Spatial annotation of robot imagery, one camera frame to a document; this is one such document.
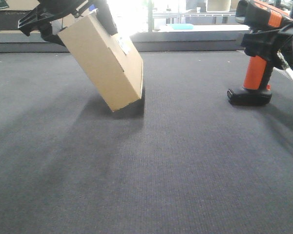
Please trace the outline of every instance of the handheld scanner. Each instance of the handheld scanner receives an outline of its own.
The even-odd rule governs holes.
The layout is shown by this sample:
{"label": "handheld scanner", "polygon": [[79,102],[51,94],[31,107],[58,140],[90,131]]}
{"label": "handheld scanner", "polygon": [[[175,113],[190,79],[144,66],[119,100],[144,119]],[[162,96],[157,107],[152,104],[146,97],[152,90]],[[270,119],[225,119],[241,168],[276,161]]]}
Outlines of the handheld scanner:
{"label": "handheld scanner", "polygon": [[240,0],[235,20],[256,31],[282,28],[293,22],[288,13],[259,0]]}

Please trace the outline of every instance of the brown cardboard box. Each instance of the brown cardboard box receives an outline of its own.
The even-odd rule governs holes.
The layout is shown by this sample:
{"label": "brown cardboard box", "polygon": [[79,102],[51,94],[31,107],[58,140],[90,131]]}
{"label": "brown cardboard box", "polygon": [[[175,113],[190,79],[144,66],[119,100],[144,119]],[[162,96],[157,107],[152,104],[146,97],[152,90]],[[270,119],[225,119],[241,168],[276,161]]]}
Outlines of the brown cardboard box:
{"label": "brown cardboard box", "polygon": [[230,11],[231,0],[207,0],[207,12],[228,12]]}
{"label": "brown cardboard box", "polygon": [[142,58],[130,39],[108,34],[95,12],[59,36],[112,111],[141,99]]}

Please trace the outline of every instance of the gray carpet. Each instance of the gray carpet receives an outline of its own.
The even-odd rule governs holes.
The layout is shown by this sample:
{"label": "gray carpet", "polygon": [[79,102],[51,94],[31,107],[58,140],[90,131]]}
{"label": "gray carpet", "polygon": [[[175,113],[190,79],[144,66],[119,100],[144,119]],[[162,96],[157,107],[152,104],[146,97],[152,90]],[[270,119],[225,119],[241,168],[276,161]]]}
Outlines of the gray carpet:
{"label": "gray carpet", "polygon": [[293,83],[232,106],[242,53],[142,57],[111,113],[70,54],[0,54],[0,234],[293,234]]}

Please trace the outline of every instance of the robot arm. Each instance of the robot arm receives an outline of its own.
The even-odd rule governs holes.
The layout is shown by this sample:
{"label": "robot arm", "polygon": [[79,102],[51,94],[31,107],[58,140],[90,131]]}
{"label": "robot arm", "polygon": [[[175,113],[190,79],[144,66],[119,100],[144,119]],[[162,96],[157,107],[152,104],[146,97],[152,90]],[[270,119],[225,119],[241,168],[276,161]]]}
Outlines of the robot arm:
{"label": "robot arm", "polygon": [[285,70],[293,80],[293,4],[287,14],[260,0],[240,0],[236,21],[251,29],[237,40],[251,58],[243,86],[227,91],[229,101],[268,104],[272,97],[268,82],[274,67]]}
{"label": "robot arm", "polygon": [[63,45],[61,39],[54,33],[51,22],[69,14],[78,18],[91,5],[97,8],[97,18],[108,33],[117,33],[117,27],[112,18],[106,0],[38,0],[39,5],[19,21],[19,29],[27,36],[34,30],[39,30],[42,39]]}
{"label": "robot arm", "polygon": [[260,56],[283,69],[282,54],[293,69],[293,19],[284,11],[258,0],[241,0],[236,21],[251,28],[237,40],[249,56]]}

